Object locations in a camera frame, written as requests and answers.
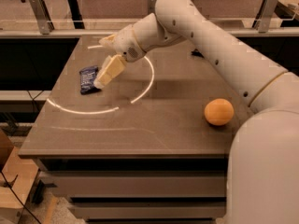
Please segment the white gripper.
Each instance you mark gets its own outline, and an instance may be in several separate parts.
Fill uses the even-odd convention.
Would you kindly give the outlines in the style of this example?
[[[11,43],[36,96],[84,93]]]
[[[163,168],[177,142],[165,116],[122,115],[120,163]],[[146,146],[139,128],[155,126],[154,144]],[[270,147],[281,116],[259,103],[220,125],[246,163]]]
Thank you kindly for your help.
[[[97,89],[103,89],[117,77],[125,69],[127,62],[133,63],[146,55],[137,42],[133,25],[126,26],[116,34],[101,38],[99,44],[107,49],[116,50],[118,54],[105,58],[93,82]]]

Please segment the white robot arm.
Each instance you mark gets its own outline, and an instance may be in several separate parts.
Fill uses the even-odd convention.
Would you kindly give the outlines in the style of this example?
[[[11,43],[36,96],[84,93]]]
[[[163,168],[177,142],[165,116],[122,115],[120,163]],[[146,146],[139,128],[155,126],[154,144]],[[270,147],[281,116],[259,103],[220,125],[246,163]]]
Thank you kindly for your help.
[[[146,18],[101,45],[116,52],[94,81],[102,89],[148,51],[190,40],[253,111],[231,145],[227,224],[299,224],[299,79],[208,21],[191,0],[157,0]]]

